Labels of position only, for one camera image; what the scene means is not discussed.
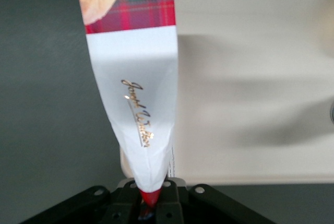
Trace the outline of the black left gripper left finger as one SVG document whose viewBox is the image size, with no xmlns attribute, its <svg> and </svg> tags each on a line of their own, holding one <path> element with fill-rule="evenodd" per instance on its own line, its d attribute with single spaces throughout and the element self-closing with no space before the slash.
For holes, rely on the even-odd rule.
<svg viewBox="0 0 334 224">
<path fill-rule="evenodd" d="M 138 223 L 141 195 L 134 179 L 124 179 L 108 205 L 100 223 Z"/>
</svg>

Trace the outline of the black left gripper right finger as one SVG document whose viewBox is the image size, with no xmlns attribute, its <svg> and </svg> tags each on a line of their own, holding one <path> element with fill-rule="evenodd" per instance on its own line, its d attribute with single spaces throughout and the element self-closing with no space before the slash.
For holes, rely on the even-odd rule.
<svg viewBox="0 0 334 224">
<path fill-rule="evenodd" d="M 163 182 L 156 205 L 155 223 L 185 223 L 179 190 L 186 191 L 184 180 L 167 179 Z"/>
</svg>

